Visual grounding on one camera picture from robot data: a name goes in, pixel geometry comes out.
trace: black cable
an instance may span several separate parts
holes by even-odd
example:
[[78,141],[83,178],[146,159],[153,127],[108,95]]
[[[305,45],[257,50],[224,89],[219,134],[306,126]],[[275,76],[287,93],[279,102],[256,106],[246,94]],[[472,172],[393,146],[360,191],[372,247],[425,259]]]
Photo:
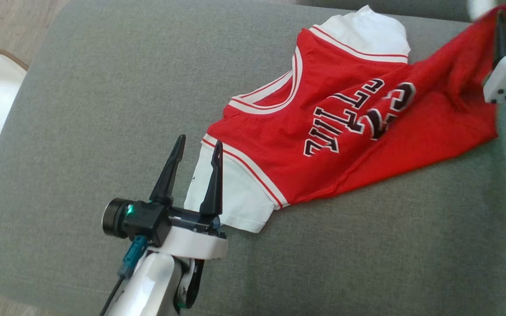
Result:
[[122,284],[123,281],[124,281],[124,276],[121,276],[118,279],[118,282],[116,283],[116,285],[114,286],[114,288],[113,288],[110,296],[108,297],[108,300],[105,303],[105,306],[103,307],[103,310],[101,310],[101,314],[99,316],[105,316],[105,313],[107,312],[108,306],[111,304],[112,299],[114,298],[116,292],[118,291],[118,289],[119,289],[119,287],[120,287],[120,285]]

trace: red and white shirt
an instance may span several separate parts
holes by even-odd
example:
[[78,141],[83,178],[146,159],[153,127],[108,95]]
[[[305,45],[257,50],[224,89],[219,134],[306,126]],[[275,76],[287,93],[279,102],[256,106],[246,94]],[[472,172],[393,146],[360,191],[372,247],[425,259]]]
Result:
[[368,6],[297,37],[292,70],[233,97],[212,124],[185,208],[198,210],[217,140],[223,224],[259,232],[273,210],[453,158],[496,137],[491,12],[427,60],[408,64],[405,28]]

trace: striped trim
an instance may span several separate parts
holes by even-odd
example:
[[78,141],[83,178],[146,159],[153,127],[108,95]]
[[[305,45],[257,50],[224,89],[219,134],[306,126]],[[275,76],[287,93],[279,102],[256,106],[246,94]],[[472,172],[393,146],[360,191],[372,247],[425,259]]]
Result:
[[358,50],[352,48],[351,46],[344,44],[343,42],[340,42],[336,38],[333,38],[333,36],[330,36],[317,26],[312,26],[310,28],[310,31],[317,37],[321,38],[322,40],[325,40],[329,44],[332,44],[338,48],[341,48],[345,52],[348,52],[349,54],[366,60],[372,60],[372,61],[384,61],[384,62],[402,62],[404,64],[407,64],[408,57],[404,54],[368,54],[359,52]]
[[[207,144],[214,148],[214,144],[216,144],[217,139],[213,138],[209,134],[206,134],[202,139],[202,142],[203,144]],[[251,158],[228,144],[224,144],[224,153],[228,154],[231,160],[239,164],[243,170],[245,170],[251,178],[261,186],[261,189],[263,189],[265,194],[267,194],[271,201],[278,206],[277,209],[289,205],[285,196],[280,192],[277,186],[271,181],[265,172],[263,172],[263,170],[261,170],[261,168],[259,168],[253,160],[251,160]]]
[[[249,94],[242,94],[240,96],[231,98],[228,105],[250,114],[271,114],[280,111],[283,108],[286,108],[294,100],[294,97],[296,96],[298,89],[300,87],[300,80],[302,78],[302,69],[303,69],[302,56],[300,54],[300,49],[297,46],[293,56],[293,68],[291,71],[287,72],[277,80],[265,86],[262,86],[261,88]],[[288,98],[285,100],[285,102],[269,106],[261,106],[254,103],[255,101],[261,100],[269,96],[276,90],[282,88],[282,86],[284,86],[284,84],[286,84],[288,80],[290,80],[290,76],[292,77],[293,85],[292,88],[290,89],[290,94]]]

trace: red fabric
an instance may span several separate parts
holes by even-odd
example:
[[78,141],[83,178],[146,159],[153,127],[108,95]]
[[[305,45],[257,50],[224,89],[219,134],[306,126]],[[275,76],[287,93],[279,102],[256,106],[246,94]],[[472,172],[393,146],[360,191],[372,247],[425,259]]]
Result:
[[[486,14],[433,56],[413,65],[362,60],[304,29],[297,39],[303,72],[293,101],[261,115],[227,106],[222,120],[207,133],[249,156],[290,204],[336,196],[463,154],[497,136],[496,107],[483,101],[482,80],[490,71],[500,9],[506,6]],[[384,86],[360,109],[329,97],[336,93],[355,97],[375,78]],[[392,100],[401,96],[395,89],[402,83],[412,83],[416,92],[405,110],[396,112]],[[289,80],[256,104],[283,102],[292,87]],[[362,134],[322,118],[341,130],[336,136],[339,152],[325,147],[306,156],[307,139],[325,144],[309,136],[317,107],[344,119],[346,108],[356,112],[364,126]],[[372,139],[371,122],[364,118],[373,109],[382,120],[388,114],[397,116],[378,140]]]

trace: gray sofa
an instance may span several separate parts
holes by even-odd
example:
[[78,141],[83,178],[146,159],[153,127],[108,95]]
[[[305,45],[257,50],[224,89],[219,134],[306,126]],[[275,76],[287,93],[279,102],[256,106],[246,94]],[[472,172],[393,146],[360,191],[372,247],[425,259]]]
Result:
[[[96,315],[127,240],[104,206],[147,198],[177,135],[182,205],[199,140],[229,98],[289,68],[303,27],[347,11],[179,0],[73,0],[0,138],[0,293]],[[411,62],[466,23],[396,16]],[[226,228],[185,315],[506,315],[506,110],[459,158]]]

